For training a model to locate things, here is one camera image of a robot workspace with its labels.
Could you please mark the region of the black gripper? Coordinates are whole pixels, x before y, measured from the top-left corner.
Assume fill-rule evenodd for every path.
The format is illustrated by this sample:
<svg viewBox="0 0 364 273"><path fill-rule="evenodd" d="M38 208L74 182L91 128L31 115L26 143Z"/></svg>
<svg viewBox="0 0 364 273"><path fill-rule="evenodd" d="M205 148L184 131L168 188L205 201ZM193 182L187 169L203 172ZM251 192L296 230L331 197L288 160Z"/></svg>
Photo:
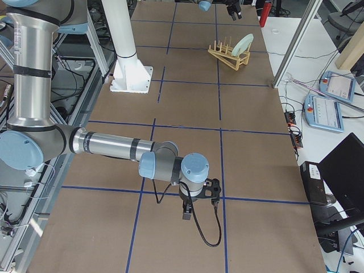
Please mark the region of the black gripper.
<svg viewBox="0 0 364 273"><path fill-rule="evenodd" d="M192 201L187 196L181 197L183 200L183 220L190 220L192 215L192 204L196 201L194 197L192 197Z"/></svg>
<svg viewBox="0 0 364 273"><path fill-rule="evenodd" d="M226 0L225 5L227 8L227 12L231 16L232 20L242 18L242 11L239 0Z"/></svg>

